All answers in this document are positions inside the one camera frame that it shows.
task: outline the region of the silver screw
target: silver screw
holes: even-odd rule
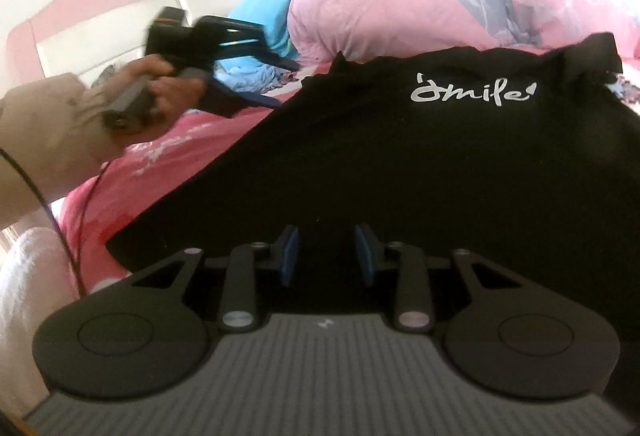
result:
[[[398,322],[405,328],[424,328],[431,322],[431,317],[421,311],[406,311],[398,316]]]
[[[248,311],[228,311],[222,316],[222,322],[230,328],[246,328],[254,321]]]

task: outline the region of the black t-shirt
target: black t-shirt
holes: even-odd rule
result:
[[[621,70],[610,34],[542,56],[338,56],[108,249],[135,271],[293,224],[300,257],[274,308],[352,313],[376,308],[353,248],[366,222],[434,256],[470,249],[638,341],[640,119],[603,84]]]

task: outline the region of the gray ribbed surface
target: gray ribbed surface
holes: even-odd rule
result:
[[[457,376],[434,344],[377,315],[274,315],[228,336],[189,380],[119,404],[55,393],[28,417],[40,436],[622,436],[632,425],[591,395],[527,405]]]

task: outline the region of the bed headboard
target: bed headboard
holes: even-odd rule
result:
[[[90,85],[108,65],[142,56],[146,29],[162,7],[186,10],[191,23],[226,16],[240,1],[55,0],[9,33],[7,51],[20,83],[71,72]]]

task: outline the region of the white headboard panel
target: white headboard panel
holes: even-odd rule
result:
[[[36,43],[45,76],[71,72],[90,85],[110,64],[143,55],[146,30],[163,7],[187,11],[188,23],[203,15],[227,16],[242,0],[142,0],[76,23]]]

